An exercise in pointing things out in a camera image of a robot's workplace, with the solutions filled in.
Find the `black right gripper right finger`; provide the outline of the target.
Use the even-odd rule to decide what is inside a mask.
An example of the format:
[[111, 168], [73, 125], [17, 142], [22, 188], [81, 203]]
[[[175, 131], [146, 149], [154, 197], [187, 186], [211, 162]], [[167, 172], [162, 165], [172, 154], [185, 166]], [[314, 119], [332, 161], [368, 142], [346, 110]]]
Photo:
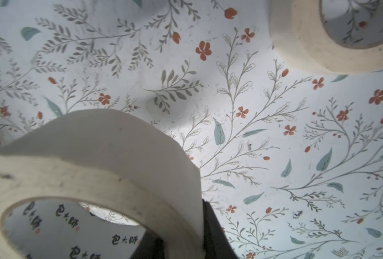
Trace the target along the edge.
[[238, 259], [217, 220], [211, 204], [203, 202], [205, 259]]

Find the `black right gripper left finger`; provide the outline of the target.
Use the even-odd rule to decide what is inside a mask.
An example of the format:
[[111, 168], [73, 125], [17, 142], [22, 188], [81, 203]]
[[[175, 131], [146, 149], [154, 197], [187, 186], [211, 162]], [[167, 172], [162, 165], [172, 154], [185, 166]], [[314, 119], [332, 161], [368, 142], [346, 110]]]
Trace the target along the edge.
[[146, 231], [131, 259], [165, 259], [164, 241], [152, 232]]

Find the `masking tape roll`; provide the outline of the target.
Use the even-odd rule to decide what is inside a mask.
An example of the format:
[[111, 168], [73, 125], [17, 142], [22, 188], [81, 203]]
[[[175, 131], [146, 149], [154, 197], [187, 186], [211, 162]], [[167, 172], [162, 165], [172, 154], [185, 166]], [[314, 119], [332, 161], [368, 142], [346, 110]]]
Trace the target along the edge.
[[383, 1], [272, 1], [270, 35], [298, 70], [383, 71]]
[[205, 257], [199, 169], [150, 124], [81, 110], [0, 148], [0, 259], [130, 259], [146, 231]]

